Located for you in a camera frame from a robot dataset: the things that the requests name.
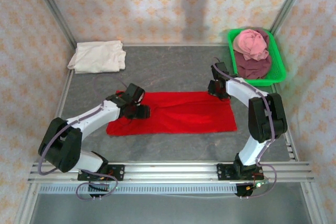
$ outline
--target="folded white towel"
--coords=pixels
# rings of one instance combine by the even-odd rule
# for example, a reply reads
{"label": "folded white towel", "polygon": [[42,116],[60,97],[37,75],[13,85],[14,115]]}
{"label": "folded white towel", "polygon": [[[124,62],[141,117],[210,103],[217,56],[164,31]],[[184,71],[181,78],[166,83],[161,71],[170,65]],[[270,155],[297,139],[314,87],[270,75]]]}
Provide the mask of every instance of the folded white towel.
{"label": "folded white towel", "polygon": [[77,43],[68,68],[75,73],[119,72],[125,69],[125,56],[119,40]]}

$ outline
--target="gray table surface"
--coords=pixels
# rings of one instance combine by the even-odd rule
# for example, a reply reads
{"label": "gray table surface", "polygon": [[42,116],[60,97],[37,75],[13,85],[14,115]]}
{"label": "gray table surface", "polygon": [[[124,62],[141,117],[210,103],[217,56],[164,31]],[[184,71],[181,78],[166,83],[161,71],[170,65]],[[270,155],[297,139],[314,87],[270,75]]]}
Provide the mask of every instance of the gray table surface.
{"label": "gray table surface", "polygon": [[[227,47],[124,47],[126,69],[119,73],[100,74],[93,91],[96,74],[73,74],[62,118],[80,115],[95,107],[123,85],[133,82],[148,92],[206,91],[212,79],[213,57],[226,62],[232,71]],[[263,87],[271,92],[270,87]],[[83,142],[86,151],[95,151],[110,162],[127,161],[232,161],[249,137],[247,108],[231,100],[238,130],[212,134],[149,134],[108,136],[106,125]],[[288,161],[284,136],[277,139],[262,157],[263,161]]]}

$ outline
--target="patterned wallpaper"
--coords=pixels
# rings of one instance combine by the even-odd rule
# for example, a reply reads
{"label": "patterned wallpaper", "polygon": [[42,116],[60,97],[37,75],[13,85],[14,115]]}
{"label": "patterned wallpaper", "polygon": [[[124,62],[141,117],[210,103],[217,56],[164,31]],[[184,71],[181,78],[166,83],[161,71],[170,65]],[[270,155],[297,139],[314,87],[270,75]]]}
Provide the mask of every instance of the patterned wallpaper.
{"label": "patterned wallpaper", "polygon": [[336,223],[336,1],[297,0],[277,39],[288,77],[281,94],[302,160],[313,161]]}
{"label": "patterned wallpaper", "polygon": [[218,43],[243,26],[269,29],[285,0],[55,0],[78,42]]}
{"label": "patterned wallpaper", "polygon": [[71,56],[43,0],[0,1],[0,223],[13,223]]}

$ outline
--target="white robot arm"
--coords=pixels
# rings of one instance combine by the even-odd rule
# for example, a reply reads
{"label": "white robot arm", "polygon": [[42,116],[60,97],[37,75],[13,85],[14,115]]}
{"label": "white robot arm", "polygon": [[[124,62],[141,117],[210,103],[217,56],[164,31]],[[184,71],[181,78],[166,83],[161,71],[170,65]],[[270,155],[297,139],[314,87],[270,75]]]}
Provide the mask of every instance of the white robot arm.
{"label": "white robot arm", "polygon": [[[240,82],[245,82],[243,78],[236,78]],[[267,92],[263,92],[259,90],[261,94],[265,97],[268,95]],[[235,82],[233,80],[228,80],[226,82],[226,92],[237,98],[240,102],[242,102],[246,107],[248,107],[248,102],[251,98],[257,97],[260,98],[261,96],[258,95],[253,90],[249,89],[247,86],[240,84],[239,82]],[[267,141],[263,143],[259,143],[255,140],[251,135],[245,144],[245,147],[239,152],[239,158],[243,165],[253,165],[256,163],[256,158],[267,144]]]}
{"label": "white robot arm", "polygon": [[248,129],[250,136],[245,147],[236,155],[233,166],[217,165],[223,170],[224,180],[244,179],[258,173],[259,161],[272,141],[287,131],[287,121],[281,96],[269,94],[249,85],[244,79],[230,76],[224,62],[212,65],[215,80],[210,81],[209,94],[220,99],[231,95],[248,107]]}
{"label": "white robot arm", "polygon": [[144,90],[131,83],[125,92],[107,97],[101,105],[82,115],[66,120],[53,119],[38,154],[64,173],[71,169],[104,173],[107,160],[98,153],[81,150],[81,142],[104,124],[122,116],[130,119],[148,118],[150,108],[140,105],[143,97]]}

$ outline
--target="red towel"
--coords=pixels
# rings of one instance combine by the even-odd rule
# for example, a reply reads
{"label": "red towel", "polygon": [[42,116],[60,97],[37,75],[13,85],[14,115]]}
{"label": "red towel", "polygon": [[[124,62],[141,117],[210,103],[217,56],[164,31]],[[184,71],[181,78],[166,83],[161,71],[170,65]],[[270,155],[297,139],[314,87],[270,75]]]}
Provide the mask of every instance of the red towel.
{"label": "red towel", "polygon": [[146,93],[141,104],[150,106],[150,118],[120,118],[109,123],[107,134],[200,134],[237,130],[230,101],[221,101],[207,92]]}

